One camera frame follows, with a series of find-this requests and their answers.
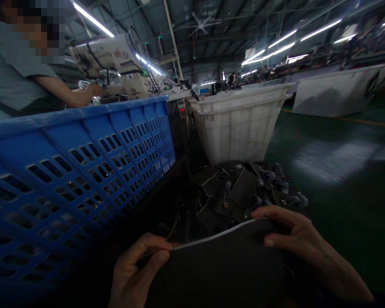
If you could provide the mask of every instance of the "worker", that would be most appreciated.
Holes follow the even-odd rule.
[[[0,119],[87,106],[103,89],[71,90],[43,61],[54,45],[54,25],[44,24],[31,1],[0,0]]]
[[[276,205],[260,207],[251,216],[266,217],[290,228],[288,235],[267,234],[264,245],[288,250],[316,269],[325,291],[318,307],[385,307],[385,296],[374,297],[357,271],[322,238],[311,220]],[[133,244],[115,264],[108,307],[143,308],[151,282],[171,257],[171,249],[164,238],[152,234],[143,235]],[[151,250],[155,253],[149,262],[138,269],[137,261]]]
[[[235,78],[235,80],[234,80],[234,85],[235,85],[235,86],[238,86],[238,84],[240,83],[240,79],[241,79],[241,73],[238,72],[238,73],[237,73],[237,76],[236,76],[236,78]]]
[[[234,85],[234,81],[235,81],[235,73],[232,73],[230,77],[228,77],[228,86],[229,87],[232,87]]]

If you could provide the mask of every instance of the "white plastic bin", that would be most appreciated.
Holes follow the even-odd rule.
[[[275,86],[277,84],[281,84],[282,83],[282,79],[283,78],[275,79],[275,80],[270,80],[270,81],[264,81],[263,83],[254,83],[252,85],[241,86],[241,88],[243,90],[248,90],[248,89],[261,88],[263,86]]]
[[[341,117],[364,111],[385,81],[385,64],[298,81],[293,113]]]
[[[211,165],[264,159],[292,83],[227,92],[194,101],[198,136]]]

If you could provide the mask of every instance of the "green floor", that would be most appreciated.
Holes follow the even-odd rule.
[[[375,123],[281,111],[265,161],[280,163],[312,195],[318,231],[385,293],[385,125],[376,123],[385,123],[385,99],[348,118]],[[204,159],[194,144],[192,169]]]

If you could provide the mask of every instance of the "industrial sewing machine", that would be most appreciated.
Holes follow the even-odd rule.
[[[144,50],[133,27],[124,34],[71,46],[69,50],[87,79],[104,87],[102,103],[155,95],[169,95],[170,100],[191,96],[190,90],[183,91],[187,83],[175,83],[167,79],[144,60]]]

